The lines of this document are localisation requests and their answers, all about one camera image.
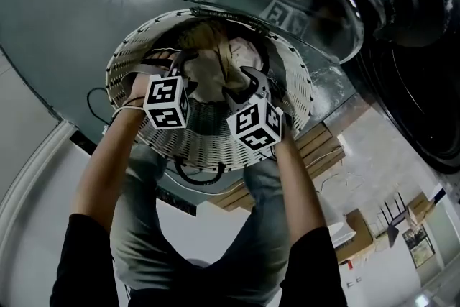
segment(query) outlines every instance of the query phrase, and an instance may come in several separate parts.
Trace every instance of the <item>washing machine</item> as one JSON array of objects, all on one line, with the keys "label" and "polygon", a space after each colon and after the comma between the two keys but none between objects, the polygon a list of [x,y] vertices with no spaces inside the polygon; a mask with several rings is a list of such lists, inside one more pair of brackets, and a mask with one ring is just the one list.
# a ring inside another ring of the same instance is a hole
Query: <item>washing machine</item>
[{"label": "washing machine", "polygon": [[186,1],[253,19],[340,64],[459,202],[460,0]]}]

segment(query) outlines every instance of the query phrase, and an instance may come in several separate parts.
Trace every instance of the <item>black t-shirt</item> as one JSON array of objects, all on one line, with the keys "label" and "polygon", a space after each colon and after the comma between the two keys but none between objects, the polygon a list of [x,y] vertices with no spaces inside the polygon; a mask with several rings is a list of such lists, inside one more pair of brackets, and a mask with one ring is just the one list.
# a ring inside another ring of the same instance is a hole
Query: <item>black t-shirt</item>
[{"label": "black t-shirt", "polygon": [[[281,287],[280,306],[346,306],[327,228],[311,231],[292,246]],[[200,306],[253,306],[231,298],[211,297],[204,285],[193,295],[179,290],[137,290],[132,293],[129,307],[174,306],[177,302],[180,306],[192,306],[194,302]],[[88,216],[70,216],[50,305],[119,305],[109,235]]]}]

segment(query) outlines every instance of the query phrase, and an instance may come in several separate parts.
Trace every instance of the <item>fiducial marker cube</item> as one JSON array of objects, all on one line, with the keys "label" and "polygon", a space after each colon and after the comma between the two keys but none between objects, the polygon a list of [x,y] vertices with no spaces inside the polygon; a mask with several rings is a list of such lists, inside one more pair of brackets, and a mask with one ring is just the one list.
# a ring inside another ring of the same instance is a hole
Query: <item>fiducial marker cube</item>
[{"label": "fiducial marker cube", "polygon": [[190,106],[182,77],[151,75],[144,110],[155,129],[186,128]]},{"label": "fiducial marker cube", "polygon": [[282,110],[253,95],[249,105],[227,118],[232,136],[253,151],[281,141]]}]

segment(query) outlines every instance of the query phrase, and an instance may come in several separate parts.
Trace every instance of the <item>gray pants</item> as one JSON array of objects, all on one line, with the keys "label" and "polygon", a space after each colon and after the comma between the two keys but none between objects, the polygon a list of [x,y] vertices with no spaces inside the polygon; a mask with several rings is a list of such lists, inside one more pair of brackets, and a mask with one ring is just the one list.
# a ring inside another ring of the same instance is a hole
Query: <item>gray pants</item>
[{"label": "gray pants", "polygon": [[188,285],[195,293],[212,290],[249,303],[269,303],[285,276],[290,250],[277,163],[264,160],[244,170],[255,207],[222,258],[208,267],[185,260],[161,232],[155,187],[165,166],[149,147],[133,147],[111,230],[119,279],[134,290]]}]

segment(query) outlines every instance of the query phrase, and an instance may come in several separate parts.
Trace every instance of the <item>black sleeve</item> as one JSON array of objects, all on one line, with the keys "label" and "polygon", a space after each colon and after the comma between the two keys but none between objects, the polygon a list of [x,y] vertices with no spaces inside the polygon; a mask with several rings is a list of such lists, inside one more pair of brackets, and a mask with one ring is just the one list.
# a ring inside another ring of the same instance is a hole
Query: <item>black sleeve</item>
[{"label": "black sleeve", "polygon": [[327,228],[315,229],[291,248],[280,306],[346,306],[339,265]]},{"label": "black sleeve", "polygon": [[50,306],[118,306],[107,231],[89,216],[70,215]]}]

